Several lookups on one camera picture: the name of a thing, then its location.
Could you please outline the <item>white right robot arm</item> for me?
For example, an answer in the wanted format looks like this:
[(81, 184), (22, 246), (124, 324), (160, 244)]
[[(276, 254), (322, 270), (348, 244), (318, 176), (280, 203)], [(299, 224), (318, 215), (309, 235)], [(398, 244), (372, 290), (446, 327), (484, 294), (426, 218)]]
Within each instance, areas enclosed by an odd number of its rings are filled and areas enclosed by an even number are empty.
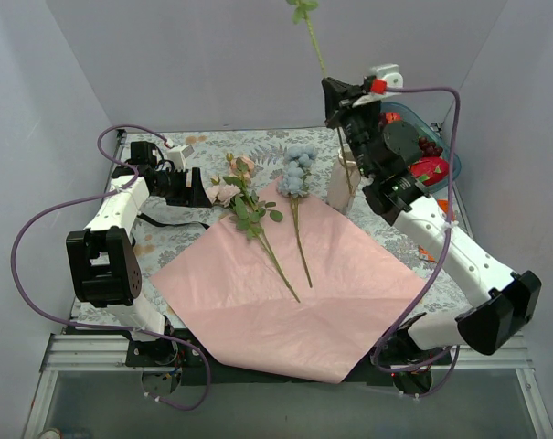
[(430, 253), (436, 269), (456, 282), (470, 305), (452, 315), (404, 311), (375, 344), (373, 363), (427, 364), (429, 354), (457, 345), (494, 354), (531, 321), (540, 279), (492, 257), (414, 176), (413, 166), (422, 158), (420, 131), (408, 120), (385, 120), (381, 101), (392, 91), (385, 80), (369, 76), (352, 85), (327, 77), (321, 84), (325, 125), (343, 132), (368, 180), (363, 193), (371, 210)]

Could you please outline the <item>purple pink wrapping paper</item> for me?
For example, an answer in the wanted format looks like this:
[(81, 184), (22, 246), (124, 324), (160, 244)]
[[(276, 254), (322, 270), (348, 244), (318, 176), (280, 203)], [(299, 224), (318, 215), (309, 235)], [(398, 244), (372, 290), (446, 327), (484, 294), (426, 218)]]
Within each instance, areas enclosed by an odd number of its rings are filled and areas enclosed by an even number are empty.
[(424, 282), (318, 197), (298, 221), (274, 185), (260, 197), (284, 215), (262, 222), (269, 252), (222, 219), (151, 283), (218, 362), (339, 383)]

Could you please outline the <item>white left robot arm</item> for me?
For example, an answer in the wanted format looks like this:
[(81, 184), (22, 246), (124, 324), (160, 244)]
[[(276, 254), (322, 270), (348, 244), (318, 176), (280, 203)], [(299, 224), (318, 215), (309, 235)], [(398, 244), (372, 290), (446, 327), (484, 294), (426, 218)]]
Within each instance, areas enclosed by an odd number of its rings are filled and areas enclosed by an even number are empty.
[(162, 153), (151, 142), (132, 142), (130, 158), (111, 176), (112, 195), (101, 203), (84, 230), (66, 239), (69, 268), (76, 297), (104, 308), (124, 327), (160, 333), (150, 338), (146, 354), (160, 366), (177, 357), (176, 341), (163, 334), (166, 319), (142, 294), (143, 277), (132, 245), (132, 228), (149, 197), (166, 205), (209, 208), (211, 201), (197, 167), (186, 167), (183, 145), (165, 143)]

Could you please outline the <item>pink rose stem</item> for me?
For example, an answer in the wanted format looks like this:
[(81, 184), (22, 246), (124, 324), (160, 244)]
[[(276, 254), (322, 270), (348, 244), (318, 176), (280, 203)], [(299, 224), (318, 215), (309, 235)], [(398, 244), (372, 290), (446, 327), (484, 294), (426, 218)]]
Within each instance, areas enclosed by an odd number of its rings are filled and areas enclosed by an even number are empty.
[[(286, 0), (286, 4), (290, 5), (293, 8), (292, 12), (292, 21), (295, 25), (298, 25), (301, 22), (304, 22), (307, 28), (307, 32), (312, 44), (312, 47), (314, 49), (315, 56), (318, 60), (319, 69), (321, 72), (321, 77), (324, 79), (327, 77), (327, 70), (324, 63), (324, 58), (318, 43), (318, 39), (316, 37), (316, 34), (314, 32), (314, 24), (312, 22), (312, 19), (310, 17), (310, 13), (315, 11), (319, 3), (317, 1), (304, 1), (304, 0)], [(336, 129), (337, 138), (339, 141), (339, 146), (341, 150), (341, 160), (342, 165), (345, 170), (345, 176), (346, 176), (346, 185), (348, 189), (349, 195), (352, 195), (353, 192), (353, 186), (351, 184), (350, 175), (347, 167), (347, 160), (346, 160), (346, 153), (345, 149), (343, 147), (343, 140), (341, 135), (341, 130), (339, 128)]]
[(206, 189), (209, 200), (213, 206), (221, 206), (231, 212), (230, 220), (235, 223), (238, 231), (246, 235), (248, 241), (259, 243), (294, 300), (301, 303), (278, 261), (262, 224), (265, 218), (279, 223), (283, 220), (283, 214), (276, 209), (275, 202), (261, 200), (250, 186), (255, 171), (255, 165), (250, 159), (243, 155), (234, 156), (227, 153), (226, 161), (229, 173), (223, 177), (211, 178), (211, 186)]

